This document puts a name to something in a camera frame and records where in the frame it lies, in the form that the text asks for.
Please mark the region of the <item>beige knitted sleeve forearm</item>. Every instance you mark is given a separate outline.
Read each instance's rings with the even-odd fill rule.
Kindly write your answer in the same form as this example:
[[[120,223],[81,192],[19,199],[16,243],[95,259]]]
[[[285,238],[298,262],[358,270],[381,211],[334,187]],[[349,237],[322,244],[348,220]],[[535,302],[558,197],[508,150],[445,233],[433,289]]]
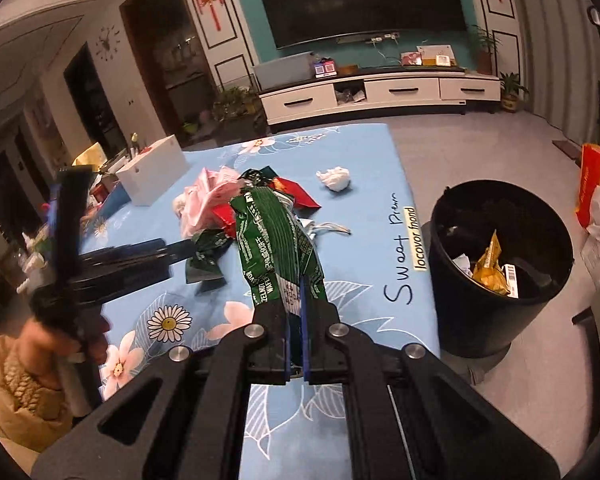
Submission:
[[[15,339],[0,336],[0,438],[42,453],[71,423],[65,393],[42,386],[20,363]]]

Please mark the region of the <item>person's left hand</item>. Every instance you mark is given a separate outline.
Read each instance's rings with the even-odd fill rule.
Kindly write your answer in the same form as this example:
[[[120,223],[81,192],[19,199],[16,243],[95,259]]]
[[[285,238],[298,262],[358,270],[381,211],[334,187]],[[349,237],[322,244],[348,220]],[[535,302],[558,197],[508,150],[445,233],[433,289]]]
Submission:
[[[56,360],[80,350],[79,341],[35,318],[24,323],[16,342],[16,353],[23,369],[40,385],[52,390],[61,389]]]

